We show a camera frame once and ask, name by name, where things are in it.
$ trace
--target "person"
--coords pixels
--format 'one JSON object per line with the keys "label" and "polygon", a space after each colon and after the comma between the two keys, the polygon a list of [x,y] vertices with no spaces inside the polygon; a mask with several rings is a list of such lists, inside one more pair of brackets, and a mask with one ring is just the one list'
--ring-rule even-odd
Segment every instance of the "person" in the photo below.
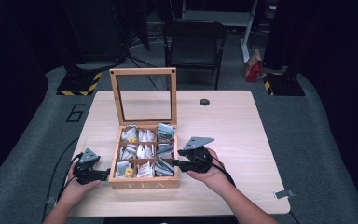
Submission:
{"label": "person", "polygon": [[[216,152],[210,148],[208,148],[208,151],[213,156],[213,164],[224,168],[224,164],[217,161],[219,159]],[[69,171],[69,183],[67,184],[65,191],[56,206],[51,210],[50,214],[48,214],[44,224],[65,223],[71,209],[83,199],[87,192],[100,185],[101,181],[99,180],[90,182],[86,185],[80,185],[77,181],[74,181],[74,176],[72,174],[75,167],[74,164]],[[204,174],[194,171],[187,171],[187,174],[190,177],[203,182],[210,190],[222,197],[239,223],[278,223],[278,221],[264,212],[235,188],[229,182],[226,175],[217,168],[212,166],[208,172]]]}

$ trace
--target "open box lid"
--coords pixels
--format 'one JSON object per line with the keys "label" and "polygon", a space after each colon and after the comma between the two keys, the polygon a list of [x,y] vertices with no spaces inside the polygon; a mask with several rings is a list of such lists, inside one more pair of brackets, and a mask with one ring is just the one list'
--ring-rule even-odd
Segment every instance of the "open box lid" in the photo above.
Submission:
{"label": "open box lid", "polygon": [[177,124],[176,68],[113,68],[109,71],[120,126]]}

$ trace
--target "yellow and black hazard tape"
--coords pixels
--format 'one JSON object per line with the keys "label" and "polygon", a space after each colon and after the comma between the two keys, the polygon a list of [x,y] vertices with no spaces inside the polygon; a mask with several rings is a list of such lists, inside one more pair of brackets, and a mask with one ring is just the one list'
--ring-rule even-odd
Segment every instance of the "yellow and black hazard tape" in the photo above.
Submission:
{"label": "yellow and black hazard tape", "polygon": [[91,95],[94,92],[95,88],[97,88],[97,84],[100,78],[101,78],[101,73],[95,75],[87,91],[57,91],[57,95],[67,95],[67,96]]}
{"label": "yellow and black hazard tape", "polygon": [[[272,73],[273,75],[281,75],[282,73]],[[271,85],[269,84],[269,79],[267,78],[267,74],[263,73],[263,82],[264,82],[264,87],[266,88],[267,94],[273,96],[274,92],[271,88]]]}

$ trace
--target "forearm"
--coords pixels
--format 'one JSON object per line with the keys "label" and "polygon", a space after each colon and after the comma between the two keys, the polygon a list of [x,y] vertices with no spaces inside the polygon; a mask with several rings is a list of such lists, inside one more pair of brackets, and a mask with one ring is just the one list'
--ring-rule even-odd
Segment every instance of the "forearm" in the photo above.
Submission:
{"label": "forearm", "polygon": [[71,212],[71,207],[58,202],[56,206],[48,214],[48,217],[43,222],[44,224],[64,224]]}
{"label": "forearm", "polygon": [[219,194],[231,208],[234,216],[244,223],[278,223],[274,218],[250,201],[238,189],[229,185]]}

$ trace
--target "gray floor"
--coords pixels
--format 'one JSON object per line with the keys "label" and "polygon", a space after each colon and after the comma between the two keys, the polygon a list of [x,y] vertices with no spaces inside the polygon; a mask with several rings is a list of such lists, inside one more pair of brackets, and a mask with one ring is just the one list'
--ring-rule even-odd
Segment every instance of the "gray floor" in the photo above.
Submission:
{"label": "gray floor", "polygon": [[[292,212],[301,223],[358,223],[358,194],[342,163],[317,92],[301,75],[297,78],[305,97],[268,96],[262,80],[245,82],[240,38],[241,35],[230,35],[227,39],[219,90],[247,90],[254,95],[282,182],[296,194],[289,199]],[[257,35],[250,51],[259,47],[263,54],[266,40],[266,35]],[[131,54],[155,66],[164,66],[162,45],[157,40],[151,42],[149,52],[139,46],[131,48]],[[135,65],[126,60],[119,67]],[[46,98],[0,168],[0,223],[40,222],[54,165],[81,133],[94,94],[56,95],[64,75],[63,68],[46,74]],[[101,90],[112,90],[107,72],[103,72],[96,89]],[[80,121],[66,122],[76,104],[84,112]],[[70,147],[58,166],[52,196],[57,194],[73,151],[74,147]],[[295,223],[289,214],[274,217],[281,223]],[[189,219],[176,219],[175,223],[178,220],[191,223]],[[71,217],[69,222],[103,223],[103,218]]]}

